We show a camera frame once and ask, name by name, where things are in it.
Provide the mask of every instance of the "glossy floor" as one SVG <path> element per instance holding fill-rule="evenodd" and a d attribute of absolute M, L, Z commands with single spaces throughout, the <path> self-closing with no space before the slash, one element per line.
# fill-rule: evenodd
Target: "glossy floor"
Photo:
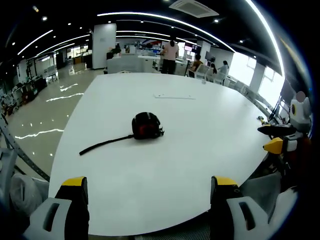
<path fill-rule="evenodd" d="M 8 128 L 22 150 L 50 176 L 58 143 L 69 117 L 93 79 L 102 70 L 86 69 L 82 64 L 69 65 L 58 71 L 58 79 L 14 114 L 8 116 Z M 24 161 L 16 165 L 27 175 L 40 178 Z"/>

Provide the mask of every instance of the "white table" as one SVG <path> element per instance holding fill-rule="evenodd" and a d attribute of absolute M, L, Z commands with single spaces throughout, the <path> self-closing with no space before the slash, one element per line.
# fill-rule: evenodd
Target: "white table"
<path fill-rule="evenodd" d="M 140 112 L 158 116 L 163 137 L 127 139 L 79 156 L 91 145 L 131 134 Z M 239 92 L 194 78 L 99 75 L 65 127 L 49 196 L 66 179 L 86 176 L 92 235 L 137 235 L 183 223 L 210 208 L 212 176 L 241 185 L 261 163 L 270 140 L 257 131 L 261 115 Z"/>

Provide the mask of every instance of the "curved light strip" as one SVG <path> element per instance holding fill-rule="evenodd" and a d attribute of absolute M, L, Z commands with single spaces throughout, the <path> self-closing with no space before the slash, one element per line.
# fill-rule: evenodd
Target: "curved light strip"
<path fill-rule="evenodd" d="M 141 39 L 157 39 L 161 41 L 170 42 L 170 40 L 157 38 L 157 37 L 150 37 L 150 36 L 115 36 L 116 38 L 141 38 Z"/>
<path fill-rule="evenodd" d="M 155 34 L 155 35 L 161 35 L 170 38 L 170 35 L 162 34 L 162 33 L 156 33 L 156 32 L 150 32 L 150 31 L 116 31 L 117 33 L 141 33 L 141 34 Z"/>
<path fill-rule="evenodd" d="M 55 52 L 55 51 L 58 51 L 58 50 L 60 50 L 60 49 L 69 47 L 69 46 L 71 46 L 71 45 L 74 45 L 74 43 L 71 43 L 71 44 L 69 44 L 69 45 L 65 45 L 65 46 L 59 47 L 59 48 L 57 48 L 56 50 L 53 50 L 53 51 Z"/>
<path fill-rule="evenodd" d="M 58 43 L 58 44 L 56 44 L 56 45 L 54 45 L 54 46 L 51 46 L 51 47 L 47 48 L 46 50 L 43 50 L 42 52 L 39 52 L 36 56 L 39 56 L 40 54 L 43 54 L 44 52 L 48 51 L 49 49 L 53 49 L 54 47 L 59 46 L 60 44 L 64 44 L 64 43 L 66 43 L 66 42 L 70 42 L 70 41 L 72 41 L 72 40 L 80 39 L 80 38 L 84 38 L 84 37 L 88 37 L 88 36 L 90 36 L 90 34 L 83 35 L 83 36 L 78 36 L 78 37 L 69 39 L 69 40 L 67 40 L 67 41 L 60 42 L 60 43 Z"/>
<path fill-rule="evenodd" d="M 117 22 L 125 22 L 125 21 L 130 21 L 130 22 L 140 22 L 140 20 L 132 20 L 132 19 L 119 19 L 119 20 L 116 20 Z M 171 27 L 171 25 L 169 25 L 169 24 L 165 24 L 165 23 L 161 23 L 161 22 L 156 22 L 156 21 L 147 21 L 147 20 L 143 20 L 145 23 L 150 23 L 150 24 L 159 24 L 159 25 L 162 25 L 162 26 L 168 26 L 168 27 Z M 179 29 L 179 30 L 181 30 L 181 31 L 184 31 L 184 32 L 186 32 L 186 33 L 189 33 L 189 34 L 191 34 L 191 35 L 195 35 L 195 33 L 194 32 L 191 32 L 191 31 L 188 31 L 188 30 L 185 30 L 185 29 L 183 29 L 183 28 L 180 28 L 180 27 L 178 27 L 178 26 L 175 26 L 174 27 L 175 29 Z M 198 38 L 202 38 L 202 39 L 204 39 L 206 42 L 208 42 L 208 43 L 211 43 L 212 45 L 216 45 L 214 42 L 212 42 L 212 41 L 210 41 L 210 40 L 208 40 L 208 39 L 206 39 L 205 37 L 203 37 L 203 36 L 201 36 L 201 35 L 198 35 L 197 36 Z"/>
<path fill-rule="evenodd" d="M 166 34 L 162 34 L 162 33 L 156 33 L 156 32 L 150 32 L 150 31 L 129 31 L 129 30 L 122 30 L 122 31 L 116 31 L 116 32 L 117 32 L 117 33 L 141 33 L 141 34 L 154 34 L 154 35 L 161 35 L 161 36 L 165 36 L 165 37 L 170 38 L 170 35 L 166 35 Z M 180 38 L 180 37 L 176 37 L 176 39 L 179 39 L 179 40 L 184 41 L 184 42 L 189 43 L 189 44 L 193 44 L 193 45 L 200 46 L 200 45 L 196 44 L 195 42 L 188 41 L 188 40 L 185 40 L 185 39 Z"/>
<path fill-rule="evenodd" d="M 256 15 L 258 16 L 258 18 L 260 19 L 260 21 L 262 22 L 265 30 L 267 31 L 267 33 L 269 34 L 269 37 L 271 39 L 271 42 L 273 44 L 273 47 L 275 49 L 275 53 L 276 53 L 276 56 L 278 57 L 278 61 L 279 61 L 279 64 L 280 64 L 280 68 L 281 68 L 281 73 L 282 73 L 282 77 L 285 78 L 285 67 L 284 67 L 284 63 L 282 61 L 282 56 L 280 54 L 280 49 L 278 47 L 278 44 L 277 44 L 277 41 L 276 41 L 276 38 L 273 34 L 273 32 L 271 31 L 271 28 L 270 26 L 268 25 L 265 17 L 262 15 L 262 13 L 259 11 L 259 9 L 256 7 L 256 5 L 251 1 L 251 0 L 245 0 L 249 6 L 252 8 L 252 10 L 256 13 Z"/>
<path fill-rule="evenodd" d="M 97 14 L 98 17 L 101 17 L 101 16 L 110 16 L 110 15 L 142 15 L 142 16 L 149 16 L 149 17 L 155 17 L 155 18 L 160 18 L 160 19 L 166 19 L 166 20 L 169 20 L 169 21 L 172 21 L 172 22 L 176 22 L 176 23 L 179 23 L 179 24 L 183 24 L 185 26 L 188 26 L 190 28 L 193 28 L 193 29 L 196 29 L 198 30 L 199 32 L 202 32 L 206 35 L 208 35 L 209 37 L 217 40 L 218 42 L 220 42 L 221 44 L 225 45 L 228 49 L 230 49 L 232 52 L 236 53 L 236 51 L 230 47 L 228 44 L 226 44 L 224 41 L 220 40 L 219 38 L 217 38 L 216 36 L 213 36 L 212 34 L 210 34 L 209 32 L 205 31 L 205 30 L 202 30 L 201 28 L 199 27 L 196 27 L 194 25 L 191 25 L 187 22 L 184 22 L 184 21 L 180 21 L 178 19 L 175 19 L 175 18 L 172 18 L 172 17 L 168 17 L 168 16 L 162 16 L 162 15 L 157 15 L 157 14 L 153 14 L 153 13 L 146 13 L 146 12 L 133 12 L 133 11 L 128 11 L 128 12 L 125 12 L 125 11 L 120 11 L 120 12 L 108 12 L 108 13 L 101 13 L 101 14 Z"/>
<path fill-rule="evenodd" d="M 42 34 L 40 37 L 36 38 L 32 42 L 30 42 L 27 46 L 25 46 L 20 52 L 18 52 L 18 55 L 21 54 L 24 50 L 26 50 L 31 44 L 35 43 L 38 41 L 40 38 L 44 37 L 45 35 L 51 33 L 53 30 L 47 31 L 45 34 Z"/>

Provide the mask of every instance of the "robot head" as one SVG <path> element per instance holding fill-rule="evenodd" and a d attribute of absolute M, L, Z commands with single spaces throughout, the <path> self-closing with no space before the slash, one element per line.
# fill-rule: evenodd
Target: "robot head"
<path fill-rule="evenodd" d="M 310 121 L 311 105 L 309 98 L 300 102 L 297 99 L 291 100 L 290 105 L 290 123 L 301 133 L 307 133 L 311 126 Z"/>

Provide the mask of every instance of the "black strap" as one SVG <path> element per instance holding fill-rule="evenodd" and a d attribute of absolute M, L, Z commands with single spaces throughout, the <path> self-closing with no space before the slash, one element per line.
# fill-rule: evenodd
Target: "black strap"
<path fill-rule="evenodd" d="M 120 137 L 120 138 L 117 138 L 117 139 L 100 142 L 100 143 L 97 143 L 96 145 L 93 145 L 93 146 L 90 146 L 90 147 L 86 148 L 85 150 L 82 150 L 81 152 L 79 152 L 79 154 L 81 156 L 81 155 L 91 151 L 92 149 L 95 149 L 95 148 L 100 147 L 102 145 L 118 142 L 118 141 L 125 140 L 125 139 L 132 139 L 133 137 L 134 137 L 134 135 L 132 134 L 132 135 Z"/>

